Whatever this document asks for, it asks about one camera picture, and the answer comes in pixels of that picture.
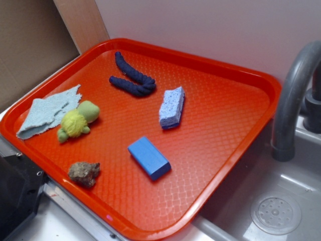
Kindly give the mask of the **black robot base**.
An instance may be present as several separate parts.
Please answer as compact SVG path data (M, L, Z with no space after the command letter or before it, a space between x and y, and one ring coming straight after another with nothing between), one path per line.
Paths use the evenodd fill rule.
M45 180L45 172L27 156L1 157L1 240L37 215Z

